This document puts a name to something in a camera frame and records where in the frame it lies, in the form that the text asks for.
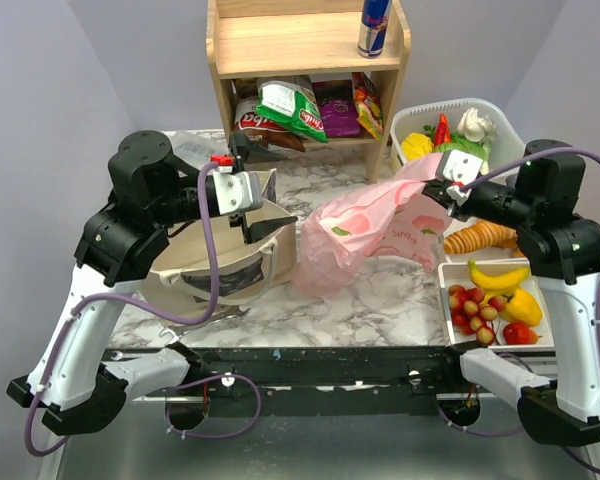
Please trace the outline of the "Fox's fruit candy bag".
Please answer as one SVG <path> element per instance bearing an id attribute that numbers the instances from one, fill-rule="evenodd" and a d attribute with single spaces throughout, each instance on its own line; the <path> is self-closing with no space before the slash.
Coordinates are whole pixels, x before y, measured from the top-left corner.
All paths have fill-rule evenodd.
<path id="1" fill-rule="evenodd" d="M 384 135 L 380 98 L 374 84 L 363 72 L 352 73 L 353 101 L 358 123 L 377 141 Z"/>

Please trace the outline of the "red lychee fruit bunch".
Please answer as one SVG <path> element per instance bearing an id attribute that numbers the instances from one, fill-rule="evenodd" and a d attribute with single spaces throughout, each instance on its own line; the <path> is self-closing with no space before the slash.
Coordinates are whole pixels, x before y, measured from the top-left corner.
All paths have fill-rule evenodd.
<path id="1" fill-rule="evenodd" d="M 451 285 L 448 288 L 448 309 L 456 341 L 477 340 L 483 345 L 494 345 L 500 313 L 507 303 L 504 296 L 487 294 L 479 287 Z"/>

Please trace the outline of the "green white food packet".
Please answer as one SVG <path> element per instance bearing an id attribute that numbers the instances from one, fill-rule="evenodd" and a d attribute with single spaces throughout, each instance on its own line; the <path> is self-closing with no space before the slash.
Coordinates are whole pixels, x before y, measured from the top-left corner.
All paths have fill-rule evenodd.
<path id="1" fill-rule="evenodd" d="M 256 112 L 305 139 L 327 143 L 318 103 L 308 75 L 259 78 Z"/>

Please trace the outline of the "canvas tote bag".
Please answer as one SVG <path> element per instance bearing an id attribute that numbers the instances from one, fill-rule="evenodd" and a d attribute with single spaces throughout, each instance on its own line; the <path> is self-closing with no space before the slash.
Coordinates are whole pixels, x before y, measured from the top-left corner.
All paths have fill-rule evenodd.
<path id="1" fill-rule="evenodd" d="M 264 203 L 248 212 L 250 223 L 293 216 L 276 203 L 277 171 L 259 171 Z M 219 266 L 218 308 L 241 306 L 260 298 L 271 287 L 290 280 L 296 263 L 296 222 L 265 239 L 245 244 L 239 229 L 226 217 L 211 220 Z M 140 287 L 147 303 L 182 317 L 197 317 L 210 298 L 210 268 L 202 226 L 187 227 L 170 240 L 154 261 Z"/>

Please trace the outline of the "red chili pepper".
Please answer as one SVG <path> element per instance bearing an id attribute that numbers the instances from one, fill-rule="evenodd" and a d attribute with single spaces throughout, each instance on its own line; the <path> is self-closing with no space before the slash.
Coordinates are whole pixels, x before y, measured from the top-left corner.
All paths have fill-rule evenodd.
<path id="1" fill-rule="evenodd" d="M 439 115 L 438 124 L 434 131 L 432 141 L 435 147 L 451 142 L 451 130 L 447 117 L 444 113 Z"/>

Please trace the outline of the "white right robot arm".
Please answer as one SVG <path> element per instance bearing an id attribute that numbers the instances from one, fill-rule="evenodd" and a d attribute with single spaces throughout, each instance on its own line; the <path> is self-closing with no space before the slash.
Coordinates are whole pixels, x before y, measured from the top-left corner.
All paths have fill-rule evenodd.
<path id="1" fill-rule="evenodd" d="M 600 442 L 600 225 L 574 212 L 586 160 L 600 156 L 550 140 L 487 175 L 479 158 L 443 153 L 424 194 L 450 217 L 476 217 L 516 230 L 546 306 L 558 376 L 542 377 L 474 342 L 456 348 L 440 379 L 460 392 L 476 383 L 512 406 L 537 443 Z"/>

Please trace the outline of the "pink plastic grocery bag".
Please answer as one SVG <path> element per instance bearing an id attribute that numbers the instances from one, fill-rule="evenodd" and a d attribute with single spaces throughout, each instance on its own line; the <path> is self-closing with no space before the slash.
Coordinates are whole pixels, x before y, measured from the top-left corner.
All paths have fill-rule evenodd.
<path id="1" fill-rule="evenodd" d="M 439 237 L 451 219 L 423 188 L 435 177 L 441 158 L 440 153 L 427 154 L 388 181 L 316 208 L 300 229 L 294 287 L 303 295 L 332 296 L 374 256 L 401 257 L 432 269 Z"/>

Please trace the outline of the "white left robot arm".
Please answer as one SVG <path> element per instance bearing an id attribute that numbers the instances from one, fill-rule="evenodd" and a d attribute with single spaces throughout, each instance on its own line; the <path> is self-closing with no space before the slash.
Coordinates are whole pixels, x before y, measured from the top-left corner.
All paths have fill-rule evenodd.
<path id="1" fill-rule="evenodd" d="M 34 370 L 13 379 L 7 394 L 62 439 L 98 432 L 137 397 L 174 388 L 194 393 L 202 372 L 192 353 L 173 341 L 155 354 L 106 362 L 103 354 L 118 319 L 168 247 L 180 224 L 200 223 L 211 264 L 218 261 L 211 222 L 225 217 L 246 243 L 286 225 L 276 218 L 247 220 L 263 205 L 249 162 L 276 154 L 234 133 L 229 151 L 193 167 L 158 131 L 124 138 L 109 159 L 112 190 L 85 224 L 74 257 L 72 283 L 53 336 Z"/>

